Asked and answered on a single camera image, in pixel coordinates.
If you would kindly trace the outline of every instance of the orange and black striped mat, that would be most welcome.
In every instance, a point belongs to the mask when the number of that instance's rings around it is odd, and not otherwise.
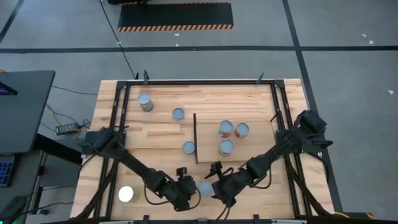
[[[221,30],[234,26],[231,3],[124,3],[119,32]]]

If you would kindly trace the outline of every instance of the metal frame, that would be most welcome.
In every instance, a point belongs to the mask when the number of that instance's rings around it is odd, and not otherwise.
[[[289,102],[287,100],[287,94],[285,90],[285,85],[283,80],[136,80],[136,81],[118,81],[116,85],[116,93],[114,96],[114,102],[113,102],[113,108],[112,108],[112,114],[111,114],[111,121],[109,124],[110,128],[118,128],[118,131],[124,136],[123,141],[126,139],[126,132],[124,130],[125,128],[125,121],[126,121],[126,111],[127,111],[127,104],[128,104],[128,99],[129,99],[129,92],[130,88],[132,86],[137,86],[137,85],[269,85],[271,88],[272,92],[272,99],[274,102],[274,108],[275,108],[275,116],[271,119],[271,121],[274,118],[277,118],[277,125],[278,125],[278,130],[285,130],[285,124],[284,124],[284,118],[280,110],[279,106],[279,100],[277,96],[277,88],[280,89],[280,93],[282,96],[282,102],[283,102],[283,107],[284,111],[287,117],[287,124],[288,128],[292,127],[292,118],[290,114],[290,108],[289,108]],[[121,120],[119,126],[115,126],[115,120],[116,120],[116,115],[118,113],[118,104],[119,104],[119,99],[120,99],[120,94],[121,90],[125,89],[124,91],[124,100],[123,100],[123,107],[121,109]],[[194,140],[195,140],[195,149],[197,150],[196,147],[196,114],[193,116],[193,128],[194,128]],[[285,159],[285,165],[286,167],[288,166],[290,161],[290,157],[286,156],[284,157]],[[104,181],[104,178],[106,177],[106,173],[108,170],[108,159],[103,160],[103,165],[101,169],[101,175],[100,175],[100,180],[99,180],[99,185],[101,185]],[[295,163],[296,163],[296,168],[297,168],[297,173],[299,177],[304,181],[303,177],[303,170],[302,170],[302,164],[301,160],[298,154],[295,155]],[[113,207],[113,197],[114,197],[114,191],[115,191],[115,185],[116,185],[116,178],[115,177],[111,181],[111,185],[109,188],[109,195],[108,195],[108,201],[106,205],[106,215],[105,217],[109,218],[111,217],[111,212],[112,212],[112,207]],[[297,200],[297,192],[295,189],[295,184],[293,181],[293,178],[291,176],[288,176],[288,181],[289,181],[289,190],[290,190],[290,196],[292,199],[292,206],[294,210],[294,215],[295,217],[300,216],[300,209],[299,209],[299,203]],[[100,209],[101,209],[101,201],[100,199],[95,207],[95,212],[94,212],[94,217],[99,217]],[[305,211],[307,215],[311,215],[310,211],[311,208],[309,206],[308,200],[304,197],[303,195],[303,201],[305,205]],[[267,220],[260,220],[258,219],[257,214],[253,214],[254,218],[252,220],[217,220],[218,223],[222,222],[228,222],[228,223],[269,223],[270,219]],[[151,223],[186,223],[186,222],[192,222],[192,220],[154,220],[151,221]],[[215,220],[202,220],[205,223],[208,222],[213,222]],[[147,223],[147,220],[135,220],[134,222],[137,223]]]

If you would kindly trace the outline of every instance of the wooden table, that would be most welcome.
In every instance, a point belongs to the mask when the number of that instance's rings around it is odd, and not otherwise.
[[[302,84],[300,79],[285,79],[284,81],[290,112],[292,119],[295,120],[301,111],[307,109]],[[91,126],[94,131],[103,126],[109,126],[116,82],[116,80],[101,82]],[[173,178],[176,178],[176,168],[187,167],[188,174],[192,175],[198,184],[209,173],[212,161],[221,159],[225,169],[237,168],[251,156],[265,153],[275,144],[274,133],[277,123],[276,121],[269,122],[275,115],[270,89],[264,85],[133,86],[130,89],[127,107],[126,125],[129,127],[126,128],[126,148],[148,167],[162,170]],[[152,112],[146,113],[141,110],[137,102],[137,96],[140,93],[151,95],[155,105]],[[280,92],[278,95],[279,103],[282,105]],[[182,121],[172,119],[172,111],[177,107],[185,110],[185,119]],[[183,144],[193,141],[193,113],[197,114],[198,123],[197,142],[200,161],[198,165],[195,164],[194,155],[188,156],[182,152]],[[116,118],[116,123],[119,123],[119,119],[120,114]],[[244,144],[239,143],[233,135],[229,137],[239,145],[236,148],[237,152],[233,152],[239,154],[239,157],[222,157],[217,152],[220,138],[216,137],[215,133],[218,130],[218,124],[225,119],[230,120],[234,125],[247,122],[251,128],[248,135],[250,141]],[[246,146],[245,150],[238,150],[239,147],[244,146]],[[301,160],[307,187],[326,210],[333,212],[323,164],[306,154],[301,155]],[[96,156],[82,168],[71,217],[78,215],[96,192],[102,161],[103,158]],[[210,181],[216,181],[216,177],[210,178]],[[268,181],[267,176],[260,185],[266,185]],[[142,220],[144,215],[150,215],[151,220],[215,219],[224,209],[224,205],[219,200],[207,196],[202,197],[199,207],[186,212],[175,212],[169,203],[159,206],[149,205],[143,195],[144,186],[141,178],[120,164],[116,194],[125,185],[131,186],[139,197],[135,202],[122,203],[116,195],[113,202],[112,220]],[[300,211],[304,214],[301,193],[297,186],[296,189]],[[148,191],[148,196],[153,202],[162,201],[150,191]],[[105,192],[100,215],[105,214],[107,198],[108,192]],[[231,209],[229,219],[252,219],[253,214],[259,214],[260,218],[293,218],[283,159],[272,164],[271,187],[267,190],[247,187],[236,198],[238,202]],[[197,195],[194,195],[191,205],[194,205],[197,199]]]

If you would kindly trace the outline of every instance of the can lid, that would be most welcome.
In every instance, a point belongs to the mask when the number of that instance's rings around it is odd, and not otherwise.
[[[230,140],[224,140],[221,142],[220,149],[223,153],[231,153],[234,150],[234,144]]]
[[[231,132],[232,129],[233,129],[233,125],[230,121],[221,122],[220,131],[228,133],[228,132]]]
[[[138,103],[139,104],[146,104],[150,102],[150,95],[147,93],[143,93],[138,96]]]
[[[185,154],[192,154],[193,152],[195,152],[195,145],[193,142],[186,142],[184,143],[184,145],[182,146],[182,151]]]
[[[211,183],[208,180],[203,180],[199,184],[199,191],[202,195],[211,195]]]
[[[236,131],[239,134],[247,135],[249,134],[249,126],[246,123],[239,123],[238,126],[236,127]]]
[[[134,191],[130,186],[124,186],[120,188],[119,190],[119,200],[121,202],[128,202],[132,199],[132,196],[134,195]]]
[[[175,108],[173,110],[173,118],[176,120],[184,119],[184,110],[182,108]]]

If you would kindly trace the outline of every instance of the concrete floor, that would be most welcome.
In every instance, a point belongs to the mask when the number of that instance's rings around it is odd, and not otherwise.
[[[0,30],[17,2],[0,1]],[[117,35],[124,47],[293,46],[281,0],[230,2],[233,30]],[[398,45],[397,1],[289,0],[289,5],[301,46]],[[121,7],[106,1],[104,6],[117,29]],[[118,47],[98,0],[24,0],[0,39],[0,51],[82,47]],[[302,77],[294,51],[155,51],[128,52],[126,57],[134,72],[146,69],[151,78],[256,78],[262,72],[264,78]],[[335,142],[329,152],[343,210],[398,220],[398,138],[394,131],[398,126],[398,52],[322,51],[304,52],[303,57],[318,111],[328,122],[326,138]],[[55,70],[54,85],[92,93],[98,91],[100,80],[132,78],[119,52],[1,53],[0,68]],[[95,100],[94,96],[52,89],[49,104],[82,122],[91,119]],[[56,126],[48,111],[42,122]],[[75,137],[56,136],[43,126],[39,132],[53,139]],[[64,201],[73,200],[73,194],[69,195],[63,195]],[[57,218],[67,216],[63,210]]]

